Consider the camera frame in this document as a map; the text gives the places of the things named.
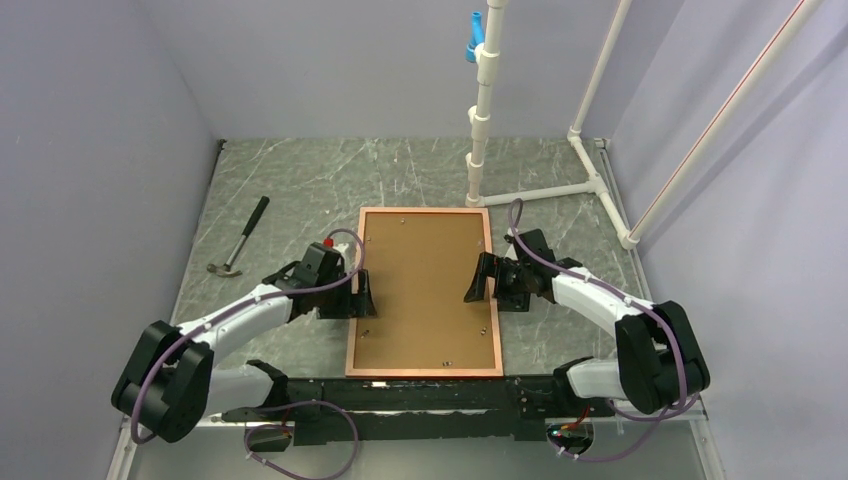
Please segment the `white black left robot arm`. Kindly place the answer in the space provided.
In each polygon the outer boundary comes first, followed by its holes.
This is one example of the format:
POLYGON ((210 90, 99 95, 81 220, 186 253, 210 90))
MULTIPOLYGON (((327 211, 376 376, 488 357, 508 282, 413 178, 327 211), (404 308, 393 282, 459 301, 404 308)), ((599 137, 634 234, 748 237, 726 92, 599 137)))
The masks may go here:
POLYGON ((285 373, 257 359, 230 369, 220 364, 254 338, 309 313, 321 319, 375 316, 369 272, 362 263, 348 269, 345 254, 328 240, 314 242, 301 260, 232 304, 177 326, 150 324, 116 382, 112 406, 134 428, 168 443, 212 414, 249 409, 264 420, 279 417, 291 401, 285 373))

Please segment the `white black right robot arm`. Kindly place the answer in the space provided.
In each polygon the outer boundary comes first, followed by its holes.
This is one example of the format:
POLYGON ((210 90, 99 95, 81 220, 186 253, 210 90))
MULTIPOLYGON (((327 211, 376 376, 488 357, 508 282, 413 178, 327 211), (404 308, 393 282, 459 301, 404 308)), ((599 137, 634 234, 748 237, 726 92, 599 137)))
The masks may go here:
POLYGON ((526 312, 533 297, 579 313, 615 342, 610 359, 584 357, 554 370, 551 401, 574 415, 594 399, 624 400, 642 414, 680 408, 707 389, 711 376, 685 309, 623 293, 582 263, 558 259, 543 232, 508 236, 510 256, 479 255, 464 300, 493 297, 526 312))

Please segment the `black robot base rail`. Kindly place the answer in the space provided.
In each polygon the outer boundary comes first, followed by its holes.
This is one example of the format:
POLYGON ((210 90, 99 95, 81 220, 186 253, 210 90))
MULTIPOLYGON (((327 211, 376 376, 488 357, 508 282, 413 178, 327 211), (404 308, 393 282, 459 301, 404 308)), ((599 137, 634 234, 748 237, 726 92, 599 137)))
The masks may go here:
POLYGON ((510 437, 543 441, 549 423, 610 418, 600 399, 579 399, 551 375, 499 379, 292 379, 291 412, 244 407, 222 415, 228 423, 284 420, 297 446, 348 440, 355 426, 363 441, 510 437))

